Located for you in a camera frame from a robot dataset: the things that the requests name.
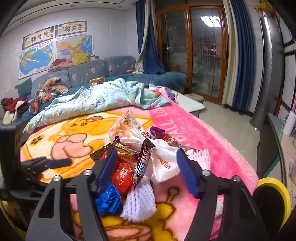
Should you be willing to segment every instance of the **stool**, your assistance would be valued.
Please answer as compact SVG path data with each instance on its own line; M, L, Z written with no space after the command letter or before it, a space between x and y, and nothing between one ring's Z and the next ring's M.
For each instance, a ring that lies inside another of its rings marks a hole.
M203 103L204 100L205 100L205 98L204 98L203 96L198 95L198 94L196 94L196 93L186 94L185 96L187 96L187 97L189 97L189 98L191 98L191 99L193 99L193 100L195 100L195 101L198 101L198 102L200 102L200 103Z

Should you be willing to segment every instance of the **pink blanket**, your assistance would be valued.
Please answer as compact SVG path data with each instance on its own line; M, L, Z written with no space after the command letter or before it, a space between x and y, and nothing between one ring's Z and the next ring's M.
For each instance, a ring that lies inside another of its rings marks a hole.
M171 106L152 110L126 107L80 116L43 127L31 135L22 148L22 160L37 156L52 158L58 145L63 144L63 150L65 150L63 153L72 158L72 166L69 169L61 168L47 173L47 178L44 178L43 181L49 182L55 174L60 174L63 177L77 175L93 166L94 163L89 158L89 153L108 143L108 129L121 114L131 109L145 129L154 125L165 129L166 133L171 134L184 145L195 149L208 148L211 171L215 175L225 178L231 178L234 175L240 176L250 193L253 193L258 177L243 156L213 128L187 113L176 103L171 102L171 104ZM198 200L188 193L180 174L161 184L152 185L152 187L157 211L145 222L130 223L120 217L102 216L102 222L110 240L184 240L196 211ZM71 196L71 202L76 234L81 237L75 195ZM220 222L221 216L215 219L211 238L217 237Z

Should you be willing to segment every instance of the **sofa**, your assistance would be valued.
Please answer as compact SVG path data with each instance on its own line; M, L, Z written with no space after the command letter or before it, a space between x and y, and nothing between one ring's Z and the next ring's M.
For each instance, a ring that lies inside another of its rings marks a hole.
M149 84L155 86L166 86L177 92L183 93L188 88L187 76L178 72L166 72L164 74L127 74L126 71L135 69L135 58L132 56L111 56L104 60L95 59L84 64L74 65L68 70L63 69L57 72L48 72L32 82L31 98L34 98L35 92L44 84L44 82L53 77L61 78L61 81L69 89L71 95L78 91L82 86L89 88L89 81L102 76L106 77L106 81L123 78L125 81L138 81L148 88ZM44 103L39 112L50 105L52 101ZM21 118L15 121L25 121L32 118L33 115L28 111Z

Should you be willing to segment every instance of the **ceiling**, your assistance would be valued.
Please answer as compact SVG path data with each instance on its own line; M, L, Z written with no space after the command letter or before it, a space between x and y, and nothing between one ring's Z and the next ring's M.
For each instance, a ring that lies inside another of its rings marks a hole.
M3 34L34 18L75 8L112 8L129 10L137 0L28 0L16 13Z
M28 0L21 8L20 10L17 12L17 14L20 14L26 10L29 10L33 7L39 6L41 4L44 3L48 3L48 2L53 2L55 0ZM115 3L115 4L119 4L121 2L123 2L122 0L105 0L104 2L109 2L109 3Z

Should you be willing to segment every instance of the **metal screw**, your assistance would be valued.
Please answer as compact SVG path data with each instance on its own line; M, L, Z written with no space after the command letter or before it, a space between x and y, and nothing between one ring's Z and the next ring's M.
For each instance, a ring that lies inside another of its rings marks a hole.
M59 181L61 179L61 176L60 175L55 175L52 179L53 179L54 182L57 182L57 181Z
M211 172L209 170L202 170L202 175L208 177L209 175L211 175Z
M90 169L86 169L84 172L83 172L83 175L85 175L85 176L89 176L89 175L91 175L92 174L92 170L90 170Z
M239 176L233 176L232 179L233 179L235 182L240 182L240 181L242 180Z

